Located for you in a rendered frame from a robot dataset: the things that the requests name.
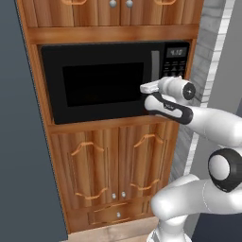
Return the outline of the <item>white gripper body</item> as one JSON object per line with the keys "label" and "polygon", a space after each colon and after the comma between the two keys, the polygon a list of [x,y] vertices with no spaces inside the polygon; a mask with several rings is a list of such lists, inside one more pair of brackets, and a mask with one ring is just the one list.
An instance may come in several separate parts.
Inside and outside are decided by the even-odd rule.
{"label": "white gripper body", "polygon": [[140,91],[142,94],[152,94],[159,91],[159,80],[151,81],[149,83],[142,84],[140,86]]}

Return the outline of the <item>wooden cupboard door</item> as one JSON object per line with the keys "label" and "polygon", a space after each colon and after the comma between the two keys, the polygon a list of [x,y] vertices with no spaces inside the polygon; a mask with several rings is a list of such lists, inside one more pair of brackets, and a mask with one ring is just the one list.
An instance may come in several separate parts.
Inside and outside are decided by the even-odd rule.
{"label": "wooden cupboard door", "polygon": [[31,27],[118,26],[120,0],[28,0],[27,24]]}
{"label": "wooden cupboard door", "polygon": [[67,211],[117,201],[118,129],[53,134],[52,144]]}
{"label": "wooden cupboard door", "polygon": [[178,125],[164,120],[119,129],[119,198],[138,199],[153,195],[170,164]]}
{"label": "wooden cupboard door", "polygon": [[200,21],[204,0],[120,0],[122,26],[194,25]]}

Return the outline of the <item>wooden drawer front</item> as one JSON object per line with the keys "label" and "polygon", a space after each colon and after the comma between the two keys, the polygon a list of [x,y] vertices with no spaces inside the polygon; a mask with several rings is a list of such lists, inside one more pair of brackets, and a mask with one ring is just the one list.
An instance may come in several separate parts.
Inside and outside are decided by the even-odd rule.
{"label": "wooden drawer front", "polygon": [[153,216],[150,197],[123,200],[91,208],[72,210],[67,213],[69,233],[105,227],[113,224]]}

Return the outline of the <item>wooden cupboard frame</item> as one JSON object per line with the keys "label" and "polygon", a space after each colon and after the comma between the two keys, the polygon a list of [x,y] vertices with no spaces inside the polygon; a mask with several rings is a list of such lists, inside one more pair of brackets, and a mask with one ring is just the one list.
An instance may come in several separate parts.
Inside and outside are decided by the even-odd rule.
{"label": "wooden cupboard frame", "polygon": [[[52,135],[118,129],[118,199],[108,204],[123,201],[119,198],[119,129],[171,121],[152,116],[144,108],[140,86],[152,81],[151,52],[160,52],[159,78],[188,78],[199,23],[31,27],[26,18],[27,1],[16,0],[68,230],[70,211],[63,201]],[[157,191],[168,183],[179,129],[171,163],[164,165]]]}

